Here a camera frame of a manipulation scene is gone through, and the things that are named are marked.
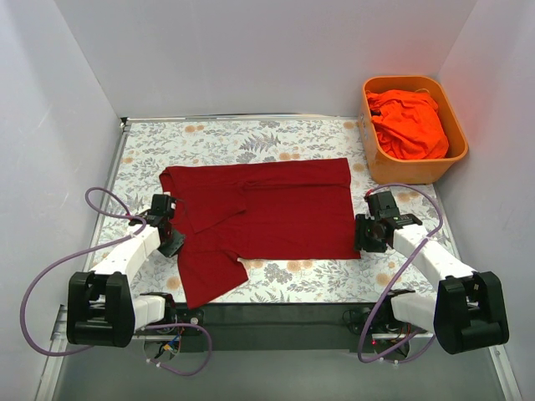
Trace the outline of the dark red t-shirt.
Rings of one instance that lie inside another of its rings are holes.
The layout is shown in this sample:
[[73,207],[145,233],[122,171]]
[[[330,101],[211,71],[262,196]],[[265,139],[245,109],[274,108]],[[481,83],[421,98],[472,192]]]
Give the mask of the dark red t-shirt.
[[356,260],[345,158],[170,166],[163,191],[186,239],[178,272],[186,305],[201,307],[248,279],[242,260]]

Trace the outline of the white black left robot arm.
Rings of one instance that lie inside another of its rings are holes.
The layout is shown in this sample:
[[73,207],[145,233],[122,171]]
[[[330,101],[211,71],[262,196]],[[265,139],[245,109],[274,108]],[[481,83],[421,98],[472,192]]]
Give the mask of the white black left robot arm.
[[124,348],[134,334],[151,325],[158,333],[176,328],[178,315],[172,295],[148,292],[134,296],[130,285],[153,253],[175,256],[185,236],[163,216],[151,217],[140,233],[130,227],[128,240],[88,272],[69,280],[67,339],[88,346]]

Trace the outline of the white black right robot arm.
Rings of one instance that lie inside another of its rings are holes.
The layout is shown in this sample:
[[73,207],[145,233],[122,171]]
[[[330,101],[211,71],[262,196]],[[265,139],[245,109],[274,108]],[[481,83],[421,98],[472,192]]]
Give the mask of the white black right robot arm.
[[409,323],[434,335],[449,354],[489,348],[508,342],[510,334],[502,283],[493,272],[479,272],[454,257],[431,238],[415,216],[376,220],[355,217],[354,244],[359,251],[392,248],[405,256],[436,291],[428,298],[386,289],[362,328],[368,332],[378,313],[380,326],[397,332]]

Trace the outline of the orange plastic basket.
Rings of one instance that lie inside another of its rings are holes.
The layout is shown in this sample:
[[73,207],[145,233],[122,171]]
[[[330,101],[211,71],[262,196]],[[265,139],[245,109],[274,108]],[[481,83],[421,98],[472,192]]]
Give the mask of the orange plastic basket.
[[443,87],[434,79],[420,75],[377,76],[366,80],[362,96],[368,92],[383,93],[390,89],[427,92],[438,104],[438,117],[449,141],[449,149],[442,159],[399,160],[387,155],[380,146],[372,114],[366,99],[362,100],[358,125],[364,154],[372,179],[379,184],[401,182],[427,185],[438,181],[456,162],[468,153],[468,143],[456,113]]

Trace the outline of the bright orange t-shirt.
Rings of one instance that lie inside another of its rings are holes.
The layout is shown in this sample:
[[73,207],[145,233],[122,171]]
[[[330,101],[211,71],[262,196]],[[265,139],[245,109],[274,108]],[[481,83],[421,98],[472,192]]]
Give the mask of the bright orange t-shirt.
[[368,91],[366,100],[381,149],[398,160],[443,159],[449,140],[437,102],[426,91]]

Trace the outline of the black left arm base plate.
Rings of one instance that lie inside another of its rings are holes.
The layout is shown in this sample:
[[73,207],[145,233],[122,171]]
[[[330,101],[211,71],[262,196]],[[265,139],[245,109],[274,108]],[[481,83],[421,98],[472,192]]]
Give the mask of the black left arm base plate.
[[[204,312],[201,309],[176,309],[171,313],[171,323],[188,323],[196,326],[204,325]],[[169,333],[185,336],[198,336],[201,331],[192,327],[172,327],[168,330]]]

